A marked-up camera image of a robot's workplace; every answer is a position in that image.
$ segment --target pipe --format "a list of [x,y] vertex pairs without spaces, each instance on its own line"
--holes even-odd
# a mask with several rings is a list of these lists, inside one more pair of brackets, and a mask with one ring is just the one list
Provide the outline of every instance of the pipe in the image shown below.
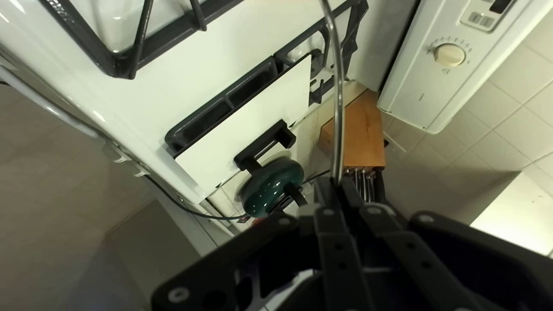
[[325,13],[325,24],[330,36],[330,48],[334,51],[334,152],[332,152],[332,178],[335,185],[342,183],[344,176],[344,58],[342,58],[342,48],[341,48],[341,38],[335,26],[335,19],[332,15],[332,8],[328,0],[320,0],[323,13]]
[[57,108],[54,103],[50,103],[47,98],[43,98],[40,93],[36,93],[33,88],[24,84],[17,76],[14,76],[11,70],[0,65],[0,79],[4,79],[7,84],[21,91],[24,96],[28,96],[31,102],[40,105],[42,108],[49,110],[66,124],[73,126],[74,129],[81,131],[87,136],[99,138],[99,133],[90,128],[88,124],[74,119],[71,114]]

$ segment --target black handle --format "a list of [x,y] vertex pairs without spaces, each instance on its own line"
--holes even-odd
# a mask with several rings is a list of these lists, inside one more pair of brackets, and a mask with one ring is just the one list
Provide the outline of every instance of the black handle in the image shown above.
[[296,134],[289,129],[285,121],[275,122],[261,136],[258,136],[251,145],[247,145],[240,153],[235,155],[235,164],[249,172],[256,171],[259,166],[258,157],[265,153],[275,143],[290,148],[296,143]]

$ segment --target black grate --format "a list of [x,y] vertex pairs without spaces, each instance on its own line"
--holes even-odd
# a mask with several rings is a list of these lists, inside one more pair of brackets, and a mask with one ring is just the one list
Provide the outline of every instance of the black grate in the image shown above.
[[40,0],[52,17],[85,50],[85,53],[109,76],[133,79],[137,70],[183,41],[197,29],[206,31],[208,24],[235,7],[242,0],[190,0],[192,10],[175,19],[163,29],[145,36],[154,0],[144,0],[135,41],[123,51],[111,51],[88,26],[71,0]]
[[[349,67],[351,57],[356,51],[356,36],[360,20],[368,10],[367,0],[346,0],[334,10],[334,15],[339,17],[341,13],[349,10],[347,31],[342,38],[342,57],[346,70]],[[309,39],[313,34],[322,32],[325,38],[323,50],[311,50],[304,57],[311,55],[311,77],[318,76],[318,72],[325,67],[328,58],[328,34],[325,27],[325,20],[320,19],[304,32],[296,36],[285,46],[282,46],[277,53],[263,60],[252,70],[239,77],[233,84],[227,89],[218,93],[214,98],[206,102],[201,108],[182,119],[166,133],[166,145],[173,157],[178,157],[195,141],[199,141],[204,134],[221,124],[227,117],[237,112],[242,105],[246,105],[251,98],[268,88],[273,81],[284,76],[289,69],[299,64],[304,57],[296,62],[289,60],[289,53],[297,48],[301,43]],[[334,86],[334,77],[322,83],[316,89],[309,93],[309,102],[316,103],[322,102],[323,95]]]

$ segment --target gray floor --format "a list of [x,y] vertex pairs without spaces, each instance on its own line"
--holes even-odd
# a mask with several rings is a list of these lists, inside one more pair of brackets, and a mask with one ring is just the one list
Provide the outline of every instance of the gray floor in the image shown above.
[[[128,309],[197,259],[187,240],[166,238],[180,231],[102,147],[0,84],[0,309]],[[144,250],[178,261],[131,261]]]

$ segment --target wall tile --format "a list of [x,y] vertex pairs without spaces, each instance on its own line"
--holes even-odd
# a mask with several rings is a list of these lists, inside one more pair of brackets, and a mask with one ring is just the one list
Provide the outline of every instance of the wall tile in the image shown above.
[[422,138],[425,136],[424,131],[418,131],[413,126],[401,124],[401,129],[396,134],[391,134],[405,150],[413,150]]
[[21,152],[0,162],[0,190],[26,191],[36,179],[49,176],[57,164],[43,159],[40,152]]
[[455,195],[413,157],[384,169],[387,198],[403,212],[443,210]]
[[147,297],[140,293],[138,285],[131,280],[119,257],[106,245],[97,250],[71,297],[59,309],[78,311],[119,311],[119,309],[149,309]]
[[107,231],[154,200],[145,181],[128,174],[125,166],[111,166],[83,179],[62,202]]
[[538,160],[536,164],[553,178],[553,153],[548,153],[545,159]]
[[21,102],[21,96],[14,88],[7,84],[0,84],[0,115],[9,114],[11,108],[19,105],[19,102]]
[[531,108],[536,115],[539,115],[541,119],[545,119],[553,126],[553,83],[548,84],[548,88],[545,88],[543,91],[539,91],[527,103],[527,108]]
[[0,162],[5,160],[7,157],[14,155],[16,152],[17,152],[16,145],[0,138]]
[[441,171],[448,164],[448,160],[443,157],[443,152],[432,148],[430,143],[425,141],[417,145],[410,155],[410,160],[430,174]]
[[403,129],[403,122],[386,112],[382,112],[382,128],[389,134],[398,134]]
[[460,223],[472,223],[479,217],[479,214],[487,207],[484,195],[467,197],[467,200],[458,207],[448,210],[448,217],[456,219]]
[[465,152],[460,159],[441,171],[439,179],[462,197],[486,191],[501,176],[489,169],[487,162],[475,152]]
[[439,153],[446,164],[458,159],[468,148],[462,140],[446,134],[429,134],[420,145],[429,145],[429,148]]
[[520,103],[515,98],[493,83],[486,83],[467,103],[467,110],[479,117],[487,128],[496,128],[519,107]]
[[496,133],[531,160],[553,150],[553,128],[527,108],[517,110],[496,128]]
[[474,145],[472,152],[475,152],[493,171],[520,171],[531,162],[527,155],[519,152],[496,133],[489,133],[484,140]]
[[541,20],[539,26],[529,34],[525,45],[553,62],[551,29],[553,13],[548,13],[545,20]]
[[538,164],[531,164],[524,169],[527,176],[531,176],[543,190],[546,190],[553,197],[553,176],[550,176]]
[[553,64],[534,50],[519,46],[494,72],[491,81],[503,91],[527,102],[553,79]]
[[142,288],[144,297],[199,259],[194,245],[157,202],[112,229],[106,242]]
[[491,128],[487,128],[479,117],[475,117],[468,110],[460,110],[443,134],[456,138],[470,147],[489,131]]

